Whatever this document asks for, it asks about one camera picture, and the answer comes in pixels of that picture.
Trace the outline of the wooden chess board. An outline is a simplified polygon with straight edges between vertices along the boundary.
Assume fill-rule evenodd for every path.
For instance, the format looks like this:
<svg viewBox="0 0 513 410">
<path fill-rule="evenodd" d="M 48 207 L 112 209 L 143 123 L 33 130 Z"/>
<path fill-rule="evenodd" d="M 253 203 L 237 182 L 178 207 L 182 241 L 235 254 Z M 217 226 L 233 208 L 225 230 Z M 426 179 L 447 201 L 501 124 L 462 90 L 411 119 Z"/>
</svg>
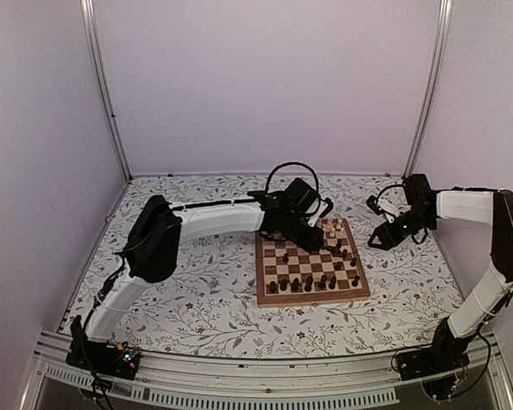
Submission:
<svg viewBox="0 0 513 410">
<path fill-rule="evenodd" d="M 322 219 L 324 247 L 309 253 L 292 242 L 256 235 L 256 299 L 260 308 L 366 301 L 370 289 L 346 219 Z"/>
</svg>

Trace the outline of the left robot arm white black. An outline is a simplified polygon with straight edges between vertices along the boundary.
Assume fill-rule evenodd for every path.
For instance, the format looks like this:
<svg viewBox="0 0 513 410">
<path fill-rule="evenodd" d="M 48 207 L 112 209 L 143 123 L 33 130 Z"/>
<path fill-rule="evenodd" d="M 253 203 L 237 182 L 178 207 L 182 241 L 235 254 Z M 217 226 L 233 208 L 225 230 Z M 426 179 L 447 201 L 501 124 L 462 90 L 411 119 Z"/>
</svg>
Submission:
<svg viewBox="0 0 513 410">
<path fill-rule="evenodd" d="M 180 246 L 202 237 L 233 232 L 280 235 L 311 253 L 324 244 L 318 219 L 333 208 L 300 178 L 284 190 L 253 190 L 244 197 L 173 205 L 152 196 L 134 223 L 124 248 L 116 252 L 118 267 L 104 280 L 86 317 L 70 326 L 78 358 L 91 370 L 110 362 L 106 345 L 112 331 L 134 302 L 153 284 L 170 278 Z"/>
</svg>

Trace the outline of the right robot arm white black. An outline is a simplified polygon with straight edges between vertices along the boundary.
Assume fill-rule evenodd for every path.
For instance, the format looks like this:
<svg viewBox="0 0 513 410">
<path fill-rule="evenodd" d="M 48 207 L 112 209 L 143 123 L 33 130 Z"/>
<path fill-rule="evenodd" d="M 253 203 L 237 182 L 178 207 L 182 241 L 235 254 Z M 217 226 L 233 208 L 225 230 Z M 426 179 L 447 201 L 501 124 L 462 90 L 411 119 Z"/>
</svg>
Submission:
<svg viewBox="0 0 513 410">
<path fill-rule="evenodd" d="M 487 188 L 434 190 L 419 173 L 369 196 L 367 206 L 385 221 L 368 240 L 374 249 L 390 250 L 406 238 L 420 243 L 440 220 L 487 225 L 491 233 L 490 261 L 480 281 L 463 304 L 445 320 L 437 335 L 468 339 L 513 296 L 513 191 Z"/>
</svg>

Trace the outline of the floral patterned table mat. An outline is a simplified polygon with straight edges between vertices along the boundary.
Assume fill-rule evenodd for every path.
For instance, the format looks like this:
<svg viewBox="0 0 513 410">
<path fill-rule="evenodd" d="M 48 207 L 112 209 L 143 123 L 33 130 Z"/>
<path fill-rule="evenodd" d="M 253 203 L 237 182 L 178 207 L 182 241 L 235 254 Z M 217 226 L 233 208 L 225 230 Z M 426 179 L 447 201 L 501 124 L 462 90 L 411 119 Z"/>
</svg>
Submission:
<svg viewBox="0 0 513 410">
<path fill-rule="evenodd" d="M 282 359 L 372 354 L 431 341 L 463 297 L 432 237 L 387 252 L 367 241 L 380 223 L 366 199 L 398 180 L 322 175 L 312 179 L 349 222 L 370 297 L 324 306 L 257 306 L 251 234 L 205 237 L 181 246 L 178 267 L 149 288 L 113 338 L 145 350 L 222 358 Z"/>
</svg>

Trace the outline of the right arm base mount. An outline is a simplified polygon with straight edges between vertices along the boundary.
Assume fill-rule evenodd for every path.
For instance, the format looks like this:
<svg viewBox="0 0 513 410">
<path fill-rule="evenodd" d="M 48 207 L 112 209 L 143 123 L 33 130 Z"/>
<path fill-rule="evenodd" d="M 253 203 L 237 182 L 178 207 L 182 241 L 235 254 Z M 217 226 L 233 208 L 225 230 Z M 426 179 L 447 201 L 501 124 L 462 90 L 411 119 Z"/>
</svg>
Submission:
<svg viewBox="0 0 513 410">
<path fill-rule="evenodd" d="M 454 342 L 435 341 L 426 347 L 404 349 L 402 353 L 393 355 L 391 366 L 403 381 L 436 376 L 456 369 L 465 372 L 469 364 L 468 344 L 464 339 L 456 339 Z M 452 373 L 430 379 L 422 383 L 422 389 L 433 400 L 451 399 L 457 393 L 462 378 Z"/>
</svg>

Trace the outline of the front aluminium rail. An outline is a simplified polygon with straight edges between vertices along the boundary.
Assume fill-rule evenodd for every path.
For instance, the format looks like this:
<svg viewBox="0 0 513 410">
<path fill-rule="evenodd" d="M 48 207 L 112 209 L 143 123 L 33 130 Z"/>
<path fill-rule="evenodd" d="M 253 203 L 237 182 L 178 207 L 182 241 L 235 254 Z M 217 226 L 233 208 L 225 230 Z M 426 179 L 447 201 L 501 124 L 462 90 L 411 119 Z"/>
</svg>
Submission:
<svg viewBox="0 0 513 410">
<path fill-rule="evenodd" d="M 316 359 L 216 359 L 143 352 L 136 377 L 109 378 L 116 409 L 513 409 L 494 336 L 472 342 L 451 399 L 428 395 L 446 373 L 403 379 L 399 352 Z"/>
</svg>

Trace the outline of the right aluminium frame post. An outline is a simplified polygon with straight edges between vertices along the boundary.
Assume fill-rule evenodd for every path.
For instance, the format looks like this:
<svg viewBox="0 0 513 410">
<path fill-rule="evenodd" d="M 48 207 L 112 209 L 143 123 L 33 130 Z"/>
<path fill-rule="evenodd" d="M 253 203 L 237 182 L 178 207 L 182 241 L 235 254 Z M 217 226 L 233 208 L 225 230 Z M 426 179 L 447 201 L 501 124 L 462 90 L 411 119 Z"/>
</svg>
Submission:
<svg viewBox="0 0 513 410">
<path fill-rule="evenodd" d="M 439 2 L 439 12 L 430 67 L 428 69 L 426 86 L 424 88 L 422 104 L 416 121 L 414 136 L 412 138 L 409 154 L 404 166 L 403 178 L 408 178 L 416 170 L 416 166 L 422 152 L 422 146 L 427 133 L 428 124 L 431 119 L 434 98 L 439 85 L 441 68 L 447 48 L 452 5 L 452 0 L 441 0 Z"/>
</svg>

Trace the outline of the aluminium frame post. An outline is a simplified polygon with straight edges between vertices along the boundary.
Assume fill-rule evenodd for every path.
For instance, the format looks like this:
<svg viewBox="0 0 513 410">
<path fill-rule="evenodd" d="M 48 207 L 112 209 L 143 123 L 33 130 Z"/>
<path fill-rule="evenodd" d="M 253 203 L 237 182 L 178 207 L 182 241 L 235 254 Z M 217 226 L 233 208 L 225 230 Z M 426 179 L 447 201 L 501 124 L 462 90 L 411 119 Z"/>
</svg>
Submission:
<svg viewBox="0 0 513 410">
<path fill-rule="evenodd" d="M 434 98 L 439 85 L 441 68 L 447 48 L 452 5 L 452 0 L 441 0 L 439 2 L 439 12 L 430 67 L 428 69 L 426 86 L 424 88 L 422 104 L 416 121 L 414 136 L 412 138 L 409 154 L 404 166 L 403 178 L 408 178 L 416 170 L 416 166 L 422 152 L 422 146 L 427 133 L 428 124 L 431 119 Z"/>
<path fill-rule="evenodd" d="M 115 158 L 124 181 L 128 184 L 133 180 L 132 172 L 128 164 L 127 153 L 121 141 L 120 129 L 117 123 L 114 105 L 110 95 L 108 80 L 105 72 L 103 53 L 98 36 L 95 2 L 92 0 L 80 1 L 81 16 L 88 45 L 89 56 L 94 72 L 97 92 L 103 109 L 105 123 Z"/>
</svg>

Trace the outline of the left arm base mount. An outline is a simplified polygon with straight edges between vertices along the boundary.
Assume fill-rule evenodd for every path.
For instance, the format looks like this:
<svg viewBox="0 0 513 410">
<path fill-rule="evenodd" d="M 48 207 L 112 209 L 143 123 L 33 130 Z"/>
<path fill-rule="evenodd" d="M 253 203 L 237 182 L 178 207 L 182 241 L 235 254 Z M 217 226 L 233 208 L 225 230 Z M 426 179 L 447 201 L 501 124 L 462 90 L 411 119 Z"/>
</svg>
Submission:
<svg viewBox="0 0 513 410">
<path fill-rule="evenodd" d="M 140 362 L 141 349 L 128 343 L 112 345 L 88 340 L 81 328 L 72 331 L 72 342 L 66 363 L 97 375 L 134 380 Z"/>
</svg>

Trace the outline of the left aluminium frame post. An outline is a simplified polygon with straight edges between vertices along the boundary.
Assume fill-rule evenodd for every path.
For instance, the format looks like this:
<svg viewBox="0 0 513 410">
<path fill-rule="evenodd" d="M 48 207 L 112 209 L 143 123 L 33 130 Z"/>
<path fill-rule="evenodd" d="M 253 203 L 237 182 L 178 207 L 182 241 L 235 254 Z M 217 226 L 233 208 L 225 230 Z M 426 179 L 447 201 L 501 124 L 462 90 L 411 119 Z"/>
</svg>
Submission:
<svg viewBox="0 0 513 410">
<path fill-rule="evenodd" d="M 81 16 L 88 45 L 89 56 L 94 72 L 97 92 L 103 109 L 105 123 L 115 158 L 124 181 L 128 184 L 133 180 L 132 172 L 128 164 L 127 153 L 121 141 L 120 129 L 117 123 L 114 105 L 110 95 L 108 80 L 105 72 L 103 53 L 98 36 L 95 2 L 92 0 L 80 1 Z"/>
</svg>

